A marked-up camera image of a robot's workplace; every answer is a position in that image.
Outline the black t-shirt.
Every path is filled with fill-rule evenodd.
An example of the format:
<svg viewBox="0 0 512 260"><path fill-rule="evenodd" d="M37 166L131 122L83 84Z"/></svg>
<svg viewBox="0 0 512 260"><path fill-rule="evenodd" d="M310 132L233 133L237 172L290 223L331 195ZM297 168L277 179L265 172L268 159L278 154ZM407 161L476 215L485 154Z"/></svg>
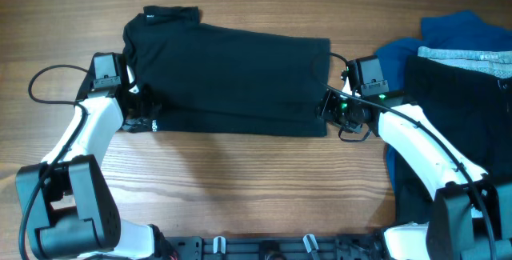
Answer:
<svg viewBox="0 0 512 260"><path fill-rule="evenodd" d="M330 41L205 24L196 7L147 6L123 30L139 91L162 109L158 130L323 137L317 108Z"/></svg>

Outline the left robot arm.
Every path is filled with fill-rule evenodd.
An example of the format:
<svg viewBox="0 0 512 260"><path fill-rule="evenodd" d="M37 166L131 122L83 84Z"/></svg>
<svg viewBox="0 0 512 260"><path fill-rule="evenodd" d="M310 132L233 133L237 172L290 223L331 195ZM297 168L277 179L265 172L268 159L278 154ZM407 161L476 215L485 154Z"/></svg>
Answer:
<svg viewBox="0 0 512 260"><path fill-rule="evenodd" d="M121 54L96 53L71 102L75 114L64 135L39 164L17 172L21 258L158 259L170 252L156 226L121 219L101 172L133 86Z"/></svg>

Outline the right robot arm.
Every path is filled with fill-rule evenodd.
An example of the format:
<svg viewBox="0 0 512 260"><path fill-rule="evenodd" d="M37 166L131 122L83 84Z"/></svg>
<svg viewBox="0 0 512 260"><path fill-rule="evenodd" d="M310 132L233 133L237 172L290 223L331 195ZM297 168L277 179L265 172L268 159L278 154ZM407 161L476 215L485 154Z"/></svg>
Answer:
<svg viewBox="0 0 512 260"><path fill-rule="evenodd" d="M343 235L337 252L344 259L355 253L364 259L509 259L511 176L469 160L409 92L391 91L377 57L345 65L342 80L350 92L328 86L319 117L340 131L367 126L400 153L432 204L427 221Z"/></svg>

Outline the dark folded garment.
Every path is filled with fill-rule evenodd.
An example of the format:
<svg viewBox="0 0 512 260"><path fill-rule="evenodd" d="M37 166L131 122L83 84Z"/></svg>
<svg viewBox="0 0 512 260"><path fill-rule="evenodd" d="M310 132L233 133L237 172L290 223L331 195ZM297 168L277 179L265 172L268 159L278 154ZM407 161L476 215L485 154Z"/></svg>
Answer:
<svg viewBox="0 0 512 260"><path fill-rule="evenodd" d="M404 83L406 94L459 152L492 177L511 175L509 79L409 56ZM419 177L392 146L386 164L397 222L428 222L432 199Z"/></svg>

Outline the blue garment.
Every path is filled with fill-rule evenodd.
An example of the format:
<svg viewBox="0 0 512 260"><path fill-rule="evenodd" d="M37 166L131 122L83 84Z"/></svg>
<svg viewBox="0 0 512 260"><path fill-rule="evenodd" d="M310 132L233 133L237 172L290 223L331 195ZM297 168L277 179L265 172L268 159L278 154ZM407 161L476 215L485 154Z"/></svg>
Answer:
<svg viewBox="0 0 512 260"><path fill-rule="evenodd" d="M421 46L441 50L475 50L503 52L511 50L511 31L485 23L472 11L461 11L421 20L422 37L401 38L375 52L384 79L391 90L404 87L406 59L416 55Z"/></svg>

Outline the grey patterned garment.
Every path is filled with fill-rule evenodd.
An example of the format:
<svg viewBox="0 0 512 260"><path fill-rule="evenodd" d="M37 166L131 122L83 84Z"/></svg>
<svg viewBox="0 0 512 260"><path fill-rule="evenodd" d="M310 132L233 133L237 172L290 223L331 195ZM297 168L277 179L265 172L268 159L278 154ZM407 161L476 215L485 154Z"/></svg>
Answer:
<svg viewBox="0 0 512 260"><path fill-rule="evenodd" d="M421 46L418 48L418 56L443 65L481 72L498 78L511 77L510 51L443 50Z"/></svg>

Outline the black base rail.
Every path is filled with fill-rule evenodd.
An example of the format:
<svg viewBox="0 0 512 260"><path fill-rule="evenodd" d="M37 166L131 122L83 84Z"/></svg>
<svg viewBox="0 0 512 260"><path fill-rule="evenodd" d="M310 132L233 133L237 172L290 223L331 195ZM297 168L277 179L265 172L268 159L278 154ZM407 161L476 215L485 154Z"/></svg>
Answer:
<svg viewBox="0 0 512 260"><path fill-rule="evenodd" d="M343 234L319 237L215 238L171 237L176 259L189 260L265 260L388 259L389 255L376 234Z"/></svg>

